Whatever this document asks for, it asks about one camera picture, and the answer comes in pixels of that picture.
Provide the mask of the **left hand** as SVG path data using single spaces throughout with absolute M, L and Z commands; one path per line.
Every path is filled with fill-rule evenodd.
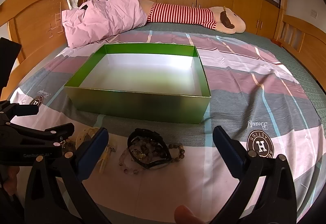
M 2 173 L 5 174 L 2 188 L 8 193 L 9 196 L 13 196 L 17 192 L 17 175 L 20 171 L 19 166 L 3 166 Z

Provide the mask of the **right hand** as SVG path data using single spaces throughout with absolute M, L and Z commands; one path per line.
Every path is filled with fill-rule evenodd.
M 174 219 L 176 224 L 206 224 L 204 221 L 196 217 L 193 212 L 184 205 L 176 208 Z

